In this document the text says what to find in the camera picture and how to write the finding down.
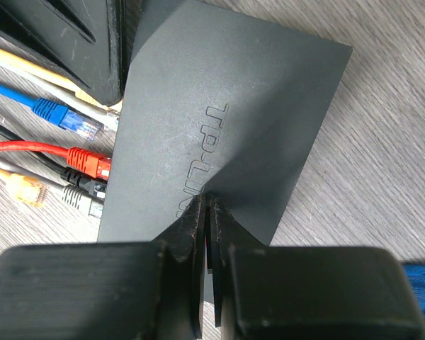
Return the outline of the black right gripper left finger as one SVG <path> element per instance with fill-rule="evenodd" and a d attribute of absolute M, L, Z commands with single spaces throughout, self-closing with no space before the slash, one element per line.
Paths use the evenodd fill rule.
<path fill-rule="evenodd" d="M 156 237 L 166 245 L 158 339 L 200 339 L 203 335 L 205 211 L 205 196 L 197 195 Z"/>

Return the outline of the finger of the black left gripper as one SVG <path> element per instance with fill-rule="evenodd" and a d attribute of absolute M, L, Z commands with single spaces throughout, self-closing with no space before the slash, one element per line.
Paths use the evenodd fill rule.
<path fill-rule="evenodd" d="M 136 1 L 0 1 L 0 37 L 105 106 L 123 97 Z"/>

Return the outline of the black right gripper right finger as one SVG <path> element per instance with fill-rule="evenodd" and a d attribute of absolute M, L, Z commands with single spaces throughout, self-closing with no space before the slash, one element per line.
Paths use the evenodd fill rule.
<path fill-rule="evenodd" d="M 224 202 L 209 197 L 209 273 L 212 274 L 215 326 L 225 324 L 225 300 L 233 295 L 230 251 L 235 247 L 264 248 L 255 236 L 239 224 Z"/>

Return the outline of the yellow ethernet cable long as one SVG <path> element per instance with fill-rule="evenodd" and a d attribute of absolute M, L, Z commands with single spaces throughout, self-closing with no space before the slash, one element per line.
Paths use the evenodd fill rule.
<path fill-rule="evenodd" d="M 82 101 L 102 109 L 110 110 L 109 107 L 100 104 L 68 78 L 36 65 L 26 59 L 23 59 L 22 57 L 0 49 L 0 62 L 4 62 L 6 66 L 15 67 L 17 70 L 32 74 L 38 78 L 50 82 L 51 84 L 61 86 L 62 88 L 73 92 L 75 96 Z"/>

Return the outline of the black network switch box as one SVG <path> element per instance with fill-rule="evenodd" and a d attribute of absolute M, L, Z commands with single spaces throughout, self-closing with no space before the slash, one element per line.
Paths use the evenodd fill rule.
<path fill-rule="evenodd" d="M 98 240 L 154 239 L 211 193 L 270 244 L 352 52 L 202 1 L 145 1 Z"/>

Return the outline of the yellow ethernet cable short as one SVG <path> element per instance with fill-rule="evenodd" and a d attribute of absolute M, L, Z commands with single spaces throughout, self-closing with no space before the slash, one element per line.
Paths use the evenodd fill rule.
<path fill-rule="evenodd" d="M 49 186 L 40 179 L 22 174 L 25 169 L 11 162 L 0 163 L 0 180 L 8 194 L 22 203 L 40 208 L 44 206 Z"/>

